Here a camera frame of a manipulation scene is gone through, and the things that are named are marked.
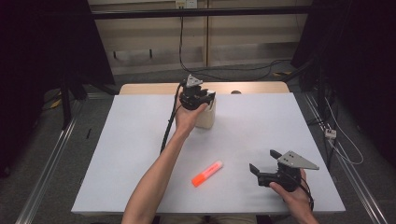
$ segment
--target orange marker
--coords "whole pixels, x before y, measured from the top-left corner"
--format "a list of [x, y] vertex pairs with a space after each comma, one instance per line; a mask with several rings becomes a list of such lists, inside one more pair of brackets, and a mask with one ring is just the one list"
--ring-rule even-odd
[[206, 181], [210, 176], [212, 176], [217, 170], [219, 170], [222, 167], [222, 165], [223, 165], [222, 161], [215, 161], [215, 163], [211, 164], [203, 172], [198, 174], [191, 181], [191, 183], [195, 187], [198, 187], [200, 184], [204, 183], [204, 181]]

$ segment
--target human hand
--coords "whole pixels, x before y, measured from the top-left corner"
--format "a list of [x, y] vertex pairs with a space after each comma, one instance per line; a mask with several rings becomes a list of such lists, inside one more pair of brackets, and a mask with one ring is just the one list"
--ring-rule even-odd
[[181, 106], [181, 102], [177, 98], [176, 132], [182, 133], [187, 137], [194, 128], [198, 116], [206, 109], [207, 106], [208, 104], [201, 104], [195, 110], [188, 110]]
[[[301, 177], [306, 181], [306, 173], [304, 169], [300, 169], [300, 171]], [[307, 185], [303, 180], [301, 184], [307, 189]], [[270, 187], [283, 198], [291, 215], [296, 218], [299, 223], [318, 223], [311, 211], [309, 198], [301, 187], [297, 188], [294, 192], [287, 192], [276, 182], [271, 182]]]

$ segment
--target white cable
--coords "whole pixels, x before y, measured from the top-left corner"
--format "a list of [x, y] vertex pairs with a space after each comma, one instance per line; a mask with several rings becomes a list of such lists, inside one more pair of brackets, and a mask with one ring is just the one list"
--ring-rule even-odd
[[338, 150], [338, 148], [337, 148], [335, 145], [333, 145], [331, 141], [329, 141], [330, 145], [332, 146], [332, 148], [334, 148], [334, 150], [338, 153], [338, 155], [340, 155], [341, 158], [343, 158], [345, 161], [347, 161], [347, 162], [349, 162], [349, 163], [351, 163], [351, 164], [355, 164], [355, 165], [362, 164], [363, 161], [364, 161], [364, 158], [363, 158], [363, 155], [361, 154], [361, 151], [358, 149], [358, 147], [356, 147], [355, 143], [353, 143], [353, 141], [350, 140], [350, 138], [344, 133], [344, 131], [341, 129], [340, 125], [338, 125], [337, 119], [335, 118], [334, 113], [332, 112], [332, 107], [330, 106], [329, 101], [327, 101], [326, 97], [325, 97], [324, 99], [326, 100], [326, 103], [327, 103], [327, 105], [329, 106], [330, 112], [332, 113], [332, 118], [334, 119], [335, 125], [337, 125], [337, 127], [338, 127], [338, 129], [340, 129], [341, 133], [344, 134], [344, 136], [347, 138], [347, 140], [349, 140], [349, 142], [352, 143], [352, 145], [353, 145], [353, 146], [356, 148], [356, 150], [359, 152], [359, 154], [361, 155], [361, 161], [359, 161], [359, 162], [351, 161], [350, 159], [347, 158], [347, 154], [346, 154], [346, 157], [343, 156], [343, 155], [340, 153], [340, 151]]

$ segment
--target person's left arm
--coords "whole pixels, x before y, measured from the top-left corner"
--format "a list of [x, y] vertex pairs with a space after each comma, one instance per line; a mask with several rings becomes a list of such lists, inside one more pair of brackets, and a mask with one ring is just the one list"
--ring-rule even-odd
[[134, 189], [124, 211], [122, 223], [151, 223], [158, 205], [166, 191], [170, 176], [176, 164], [178, 154], [194, 128], [198, 115], [207, 104], [189, 111], [181, 107], [177, 111], [177, 128], [166, 145], [163, 153], [146, 171]]

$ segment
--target person's right arm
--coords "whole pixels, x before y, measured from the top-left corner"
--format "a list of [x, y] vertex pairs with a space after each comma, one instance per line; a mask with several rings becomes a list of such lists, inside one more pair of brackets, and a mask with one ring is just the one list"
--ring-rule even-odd
[[[306, 174], [303, 169], [301, 169], [301, 177], [306, 181]], [[318, 223], [309, 206], [309, 198], [301, 188], [297, 188], [294, 192], [287, 192], [275, 182], [270, 183], [270, 187], [283, 198], [291, 215], [297, 219], [298, 223]]]

